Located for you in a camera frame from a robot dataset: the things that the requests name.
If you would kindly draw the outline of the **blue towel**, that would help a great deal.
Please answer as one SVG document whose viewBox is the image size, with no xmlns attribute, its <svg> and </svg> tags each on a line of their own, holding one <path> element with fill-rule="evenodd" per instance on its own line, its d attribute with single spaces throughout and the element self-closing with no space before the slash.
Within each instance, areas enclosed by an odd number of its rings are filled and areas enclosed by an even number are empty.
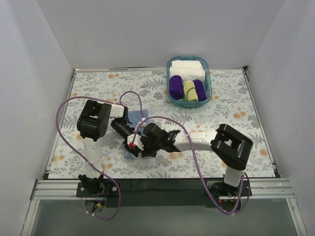
<svg viewBox="0 0 315 236">
<path fill-rule="evenodd" d="M 143 110 L 143 115 L 145 118 L 148 118 L 149 117 L 148 110 Z M 129 118 L 129 121 L 131 122 L 129 123 L 130 128 L 134 128 L 134 130 L 136 130 L 137 124 L 142 121 L 141 111 L 129 111 L 128 118 Z M 140 136 L 146 137 L 146 135 L 143 134 L 143 129 L 144 127 L 141 127 L 139 129 Z M 141 154 L 139 154 L 138 157 L 136 157 L 126 149 L 124 153 L 124 158 L 125 159 L 139 159 L 142 157 L 141 157 Z"/>
</svg>

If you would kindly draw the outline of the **green patterned towel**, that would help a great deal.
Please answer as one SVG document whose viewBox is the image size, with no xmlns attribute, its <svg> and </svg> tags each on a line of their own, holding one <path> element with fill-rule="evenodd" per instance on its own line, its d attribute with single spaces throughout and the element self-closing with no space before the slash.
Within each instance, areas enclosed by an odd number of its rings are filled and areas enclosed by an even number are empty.
<svg viewBox="0 0 315 236">
<path fill-rule="evenodd" d="M 184 100 L 186 102 L 197 102 L 198 97 L 195 91 L 195 86 L 193 81 L 184 81 L 183 82 L 184 90 Z"/>
</svg>

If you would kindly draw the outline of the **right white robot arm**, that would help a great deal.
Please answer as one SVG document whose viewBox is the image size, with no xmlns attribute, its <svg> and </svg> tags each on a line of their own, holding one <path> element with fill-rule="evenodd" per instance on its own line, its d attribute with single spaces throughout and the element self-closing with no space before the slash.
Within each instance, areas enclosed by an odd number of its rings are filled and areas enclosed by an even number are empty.
<svg viewBox="0 0 315 236">
<path fill-rule="evenodd" d="M 240 189 L 243 171 L 252 150 L 253 141 L 227 124 L 220 124 L 214 131 L 192 132 L 165 131 L 154 123 L 143 130 L 141 155 L 155 157 L 157 151 L 184 152 L 188 150 L 210 151 L 226 165 L 223 178 L 223 191 L 234 195 Z"/>
</svg>

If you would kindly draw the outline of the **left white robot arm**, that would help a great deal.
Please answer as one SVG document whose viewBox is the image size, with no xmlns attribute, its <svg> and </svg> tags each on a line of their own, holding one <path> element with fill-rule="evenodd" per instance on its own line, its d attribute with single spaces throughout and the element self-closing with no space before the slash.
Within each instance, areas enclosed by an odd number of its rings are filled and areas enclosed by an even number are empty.
<svg viewBox="0 0 315 236">
<path fill-rule="evenodd" d="M 134 128 L 131 128 L 130 124 L 126 106 L 88 100 L 77 121 L 77 129 L 83 138 L 88 164 L 93 164 L 96 168 L 101 167 L 98 161 L 101 156 L 99 139 L 105 135 L 108 126 L 111 126 L 124 139 L 124 147 L 129 148 L 128 136 L 134 133 Z M 98 172 L 92 167 L 89 167 L 85 174 L 79 175 L 84 190 L 94 197 L 104 196 L 106 188 L 111 186 L 104 183 L 103 175 L 97 175 Z"/>
</svg>

